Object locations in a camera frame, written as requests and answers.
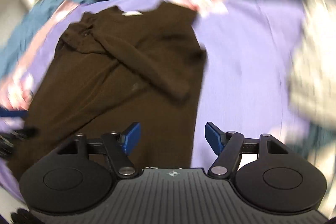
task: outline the black glove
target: black glove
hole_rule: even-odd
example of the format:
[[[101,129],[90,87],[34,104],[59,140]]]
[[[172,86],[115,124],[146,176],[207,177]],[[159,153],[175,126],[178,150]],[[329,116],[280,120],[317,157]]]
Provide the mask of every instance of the black glove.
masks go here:
[[[11,213],[10,216],[14,224],[44,224],[25,209],[18,209],[17,213]]]

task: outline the purple table surface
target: purple table surface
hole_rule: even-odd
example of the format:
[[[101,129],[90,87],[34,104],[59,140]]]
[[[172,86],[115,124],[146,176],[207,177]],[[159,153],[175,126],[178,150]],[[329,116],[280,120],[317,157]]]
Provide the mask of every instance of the purple table surface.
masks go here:
[[[48,34],[27,71],[36,92],[54,56],[60,35],[84,12],[97,13],[117,5],[123,11],[152,10],[160,0],[111,0],[80,5]],[[193,28],[207,51],[207,64],[198,105],[191,167],[205,171],[216,159],[204,136],[213,122],[223,131],[235,130],[248,138],[271,133],[280,138],[286,130],[308,131],[305,121],[288,108],[286,75],[291,52],[301,41],[302,3],[298,0],[225,0],[226,14],[198,17]],[[22,127],[20,119],[0,121],[0,131]],[[4,160],[0,183],[22,199],[17,181]]]

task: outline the metal screw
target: metal screw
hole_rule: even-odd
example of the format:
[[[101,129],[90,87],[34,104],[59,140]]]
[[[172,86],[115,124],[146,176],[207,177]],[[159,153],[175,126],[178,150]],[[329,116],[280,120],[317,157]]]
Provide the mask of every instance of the metal screw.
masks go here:
[[[211,172],[215,175],[225,175],[227,173],[227,169],[223,166],[214,166],[211,168]]]
[[[119,173],[124,175],[124,176],[130,176],[135,173],[134,167],[127,166],[127,167],[122,167],[119,169]]]

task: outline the brown shirt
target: brown shirt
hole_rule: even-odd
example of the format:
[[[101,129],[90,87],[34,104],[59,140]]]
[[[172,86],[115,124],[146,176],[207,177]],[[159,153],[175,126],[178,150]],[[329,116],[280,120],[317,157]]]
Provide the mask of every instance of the brown shirt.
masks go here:
[[[191,26],[196,12],[162,2],[122,13],[85,13],[61,36],[25,122],[40,133],[8,163],[17,179],[73,133],[97,138],[132,122],[142,129],[130,155],[136,167],[189,167],[206,59]]]

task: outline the ribbed black surface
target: ribbed black surface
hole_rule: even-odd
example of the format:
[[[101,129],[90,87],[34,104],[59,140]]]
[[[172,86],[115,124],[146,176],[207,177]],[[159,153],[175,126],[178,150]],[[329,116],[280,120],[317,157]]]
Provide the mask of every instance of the ribbed black surface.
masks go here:
[[[297,216],[260,212],[236,196],[229,182],[213,180],[202,169],[145,169],[141,177],[119,182],[106,201],[88,212],[72,216],[34,214],[46,224],[321,224],[326,221],[316,211]]]

